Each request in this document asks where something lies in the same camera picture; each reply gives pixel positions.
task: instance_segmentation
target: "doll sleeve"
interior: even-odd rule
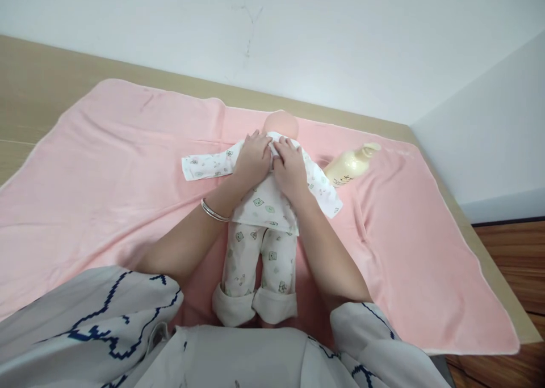
[[[342,208],[342,201],[337,195],[337,190],[305,150],[303,150],[303,159],[307,170],[308,189],[318,201],[318,205],[324,214],[329,218],[333,218]]]
[[[238,154],[244,142],[217,154],[188,155],[182,158],[183,176],[187,181],[215,178],[233,173]]]

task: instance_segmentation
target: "printed baby pajamas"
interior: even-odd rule
[[[274,141],[281,138],[274,132],[268,136]],[[184,157],[182,170],[186,180],[231,174],[243,144],[240,141],[218,154]],[[278,155],[272,143],[270,147],[273,155]],[[304,150],[303,159],[310,192],[324,214],[333,218],[342,208],[335,188]],[[269,173],[246,195],[229,223],[223,278],[212,297],[214,312],[225,326],[239,326],[251,320],[255,313],[270,324],[297,316],[295,256],[298,235],[291,204]],[[261,286],[255,291],[259,255],[263,272]]]

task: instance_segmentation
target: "hand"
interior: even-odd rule
[[[246,140],[234,166],[233,177],[248,191],[265,179],[271,165],[269,143],[273,139],[256,130]]]
[[[292,141],[285,137],[275,142],[274,148],[280,154],[272,160],[274,178],[280,190],[293,203],[308,192],[303,150],[301,147],[296,149]]]

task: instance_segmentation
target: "silver bracelet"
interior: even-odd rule
[[[204,211],[210,215],[212,218],[214,218],[215,220],[217,221],[221,221],[221,222],[229,222],[230,221],[230,218],[225,218],[217,213],[215,213],[207,204],[206,202],[204,202],[204,198],[201,199],[200,201],[200,206],[203,207]]]

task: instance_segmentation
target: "blue pattern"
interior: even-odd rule
[[[315,342],[315,343],[318,345],[318,347],[320,347],[320,348],[322,349],[322,351],[324,352],[325,356],[326,356],[327,358],[329,358],[330,360],[333,359],[333,358],[338,358],[338,359],[341,358],[341,354],[340,354],[340,353],[339,353],[339,354],[335,354],[333,351],[331,351],[331,354],[329,354],[328,351],[330,351],[330,350],[326,350],[326,349],[325,349],[325,348],[324,348],[324,347],[323,347],[315,338],[310,337],[310,336],[307,336],[307,337],[308,337],[308,339],[309,339],[310,341]]]
[[[108,383],[105,383],[100,388],[118,388],[126,379],[127,379],[127,376],[123,374],[121,379],[116,384],[112,382],[108,382]]]
[[[166,306],[163,306],[163,307],[157,307],[155,309],[154,316],[151,318],[150,321],[148,321],[146,324],[144,324],[142,330],[140,331],[140,336],[138,338],[138,341],[135,342],[129,348],[129,350],[127,350],[127,351],[125,351],[123,353],[114,352],[114,350],[118,346],[119,338],[118,337],[108,337],[108,335],[111,333],[110,330],[105,331],[103,333],[100,333],[99,330],[98,330],[98,326],[92,326],[91,329],[87,332],[87,334],[80,333],[80,331],[78,329],[70,330],[67,333],[63,333],[63,334],[68,334],[68,338],[71,338],[71,339],[74,339],[74,340],[79,340],[79,341],[95,340],[95,341],[103,341],[105,343],[109,343],[110,344],[109,345],[110,352],[108,354],[110,355],[110,357],[112,357],[114,359],[117,359],[117,360],[124,360],[124,359],[132,356],[134,354],[134,352],[136,351],[136,349],[138,348],[138,346],[142,343],[142,337],[144,335],[144,330],[146,329],[146,327],[148,327],[157,318],[157,316],[159,316],[159,313],[161,312],[162,309],[172,307],[174,305],[174,303],[176,303],[176,300],[178,299],[178,294],[180,292],[181,292],[181,290],[178,289],[178,291],[174,295],[174,298],[172,299],[172,301],[170,302],[169,305],[166,305]]]
[[[105,313],[106,310],[108,310],[108,308],[110,307],[110,303],[111,303],[111,301],[112,301],[112,299],[114,297],[115,291],[118,289],[119,284],[121,283],[121,281],[127,275],[130,275],[131,273],[132,273],[132,271],[128,271],[128,272],[123,273],[121,276],[119,276],[119,279],[117,279],[115,281],[114,285],[110,289],[110,292],[108,293],[108,297],[106,297],[106,300],[104,301],[104,304],[102,305],[102,308],[100,310],[95,311],[95,312],[81,318],[80,320],[78,320],[78,322],[76,324],[74,324],[70,330],[74,330],[76,327],[78,327],[84,321],[87,321],[87,320],[89,320],[89,319],[91,319],[93,317],[96,317],[99,314]]]
[[[380,320],[380,321],[383,322],[383,324],[386,326],[386,328],[390,330],[390,338],[391,338],[392,340],[395,340],[395,339],[396,339],[396,336],[395,336],[395,334],[393,333],[393,330],[386,324],[386,322],[385,322],[384,320],[382,320],[382,319],[379,317],[379,315],[378,315],[377,313],[375,313],[375,312],[372,311],[368,306],[366,306],[365,303],[362,303],[362,305],[363,305],[363,307],[365,307],[367,310],[369,310],[370,312],[372,312],[373,315],[374,315],[375,317],[378,318],[378,320]]]
[[[356,366],[356,368],[354,368],[352,370],[352,378],[354,378],[354,376],[358,373],[364,373],[365,374],[365,379],[367,381],[367,387],[368,388],[373,388],[373,384],[371,382],[371,377],[375,377],[376,378],[376,375],[374,375],[371,371],[367,370],[367,368],[365,368],[363,365],[358,365]]]
[[[161,283],[163,283],[166,286],[166,277],[165,277],[165,275],[157,275],[157,276],[154,276],[154,277],[150,277],[149,279],[150,280],[161,279]]]
[[[110,289],[110,292],[108,293],[108,296],[106,297],[106,300],[104,301],[104,303],[102,305],[102,308],[100,310],[95,311],[95,312],[93,312],[91,314],[88,314],[87,316],[85,316],[85,317],[81,318],[80,320],[78,320],[72,326],[72,328],[70,330],[65,331],[63,333],[60,333],[60,334],[58,334],[56,336],[53,336],[51,338],[59,337],[61,335],[66,335],[67,338],[71,338],[71,339],[78,340],[78,341],[92,341],[92,340],[94,340],[94,341],[103,341],[105,343],[108,343],[108,347],[110,349],[108,354],[112,358],[117,359],[117,360],[124,360],[124,359],[127,359],[130,356],[132,356],[134,354],[134,352],[136,351],[136,349],[138,348],[138,346],[142,343],[142,339],[143,339],[143,336],[144,336],[144,330],[146,329],[146,327],[148,327],[159,316],[159,313],[161,312],[162,309],[172,307],[176,303],[176,301],[178,300],[178,295],[181,292],[181,290],[179,288],[178,288],[178,291],[176,292],[176,294],[174,295],[173,299],[171,300],[170,304],[168,304],[166,306],[163,306],[163,307],[155,308],[154,316],[151,318],[150,321],[148,321],[143,326],[142,330],[140,331],[140,336],[139,336],[137,342],[135,342],[129,348],[129,350],[127,350],[127,351],[125,351],[123,353],[114,352],[115,349],[118,346],[119,337],[111,336],[111,330],[101,332],[99,330],[98,326],[92,326],[91,329],[89,329],[87,332],[81,332],[81,330],[79,330],[77,328],[77,326],[79,326],[82,322],[84,322],[86,320],[89,320],[89,319],[91,319],[91,318],[93,318],[95,316],[98,316],[100,314],[103,314],[108,310],[108,308],[110,307],[110,303],[111,303],[111,301],[112,301],[112,299],[113,299],[113,297],[114,297],[114,295],[115,295],[115,293],[116,293],[116,291],[117,291],[117,289],[119,287],[119,284],[130,273],[132,273],[132,271],[124,272],[123,274],[121,274],[121,276],[119,276],[119,278],[115,281],[114,285]],[[125,324],[128,324],[129,318],[127,316],[121,316],[121,317],[124,318]]]

